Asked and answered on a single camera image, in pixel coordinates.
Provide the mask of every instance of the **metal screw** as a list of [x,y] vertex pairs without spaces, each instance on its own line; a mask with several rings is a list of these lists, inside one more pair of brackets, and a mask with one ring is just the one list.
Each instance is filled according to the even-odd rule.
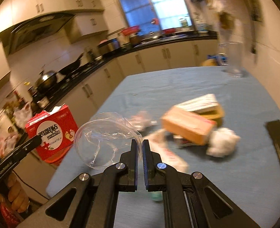
[[166,164],[165,163],[158,163],[157,167],[162,170],[162,169],[166,168]]
[[86,181],[87,179],[89,178],[89,175],[87,173],[82,173],[80,176],[79,176],[79,179],[81,181]]
[[203,175],[202,175],[200,172],[195,172],[195,173],[193,174],[193,177],[194,177],[195,179],[201,179],[201,178],[203,177]]
[[118,164],[116,164],[116,168],[117,169],[123,169],[125,167],[125,164],[123,164],[123,163],[118,163]]

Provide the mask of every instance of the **white cloth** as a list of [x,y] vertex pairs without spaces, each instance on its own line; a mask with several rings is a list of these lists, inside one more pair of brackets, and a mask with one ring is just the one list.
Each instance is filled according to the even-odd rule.
[[209,139],[207,155],[222,158],[230,155],[235,150],[236,143],[240,137],[228,128],[219,128],[213,131]]

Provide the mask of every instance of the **window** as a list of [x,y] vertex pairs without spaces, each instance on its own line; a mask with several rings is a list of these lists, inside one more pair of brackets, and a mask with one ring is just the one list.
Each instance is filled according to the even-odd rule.
[[[129,26],[139,25],[142,34],[180,27],[179,19],[185,18],[189,26],[191,19],[184,0],[120,0]],[[160,26],[152,25],[158,18]]]

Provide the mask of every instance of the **countertop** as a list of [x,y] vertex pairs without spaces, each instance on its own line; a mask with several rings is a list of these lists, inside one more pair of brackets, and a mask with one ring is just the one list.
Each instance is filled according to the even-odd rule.
[[[145,43],[143,45],[138,45],[137,47],[131,48],[126,51],[121,51],[117,52],[113,56],[109,56],[104,58],[102,61],[98,63],[88,63],[80,67],[79,69],[76,70],[77,74],[71,80],[68,84],[65,85],[64,88],[61,88],[59,92],[57,92],[52,98],[49,99],[49,104],[44,108],[44,110],[50,112],[55,105],[67,94],[69,93],[74,87],[76,87],[81,81],[83,81],[85,78],[87,78],[89,75],[91,75],[93,72],[101,68],[103,65],[107,64],[110,62],[112,59],[115,59],[116,57],[132,53],[135,51],[143,50],[146,48],[151,48],[155,47],[158,45],[165,45],[169,43],[176,43],[176,42],[183,42],[183,41],[190,41],[190,40],[203,40],[203,39],[217,39],[217,32],[214,31],[209,31],[207,34],[196,34],[194,31],[190,32],[180,32],[180,36],[173,36],[173,37],[168,37],[168,38],[163,38],[163,39],[158,39],[155,41],[151,41],[148,43]],[[21,145],[22,143],[25,142],[27,139],[27,133],[22,134],[21,139],[17,142],[16,147]]]
[[[171,69],[126,77],[97,113],[125,117],[146,110],[161,127],[160,117],[171,106],[214,93],[226,113],[223,126],[241,137],[235,152],[225,158],[206,155],[205,146],[170,150],[188,164],[187,173],[202,172],[261,228],[271,228],[280,217],[280,162],[264,127],[280,119],[280,110],[263,86],[249,73],[228,76],[222,67]],[[85,165],[73,147],[53,175],[46,192],[54,196],[80,173],[99,173]],[[120,193],[114,227],[164,227],[163,205],[145,190],[143,166],[138,164],[138,190]]]

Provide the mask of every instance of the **brown box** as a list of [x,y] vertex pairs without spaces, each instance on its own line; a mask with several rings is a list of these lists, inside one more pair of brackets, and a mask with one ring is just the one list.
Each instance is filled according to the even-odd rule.
[[222,125],[222,118],[225,116],[225,113],[221,105],[218,104],[214,111],[202,113],[200,116],[203,116],[209,120],[214,120],[217,123],[217,126],[220,127]]
[[173,106],[162,118],[162,127],[197,144],[205,145],[216,122]]

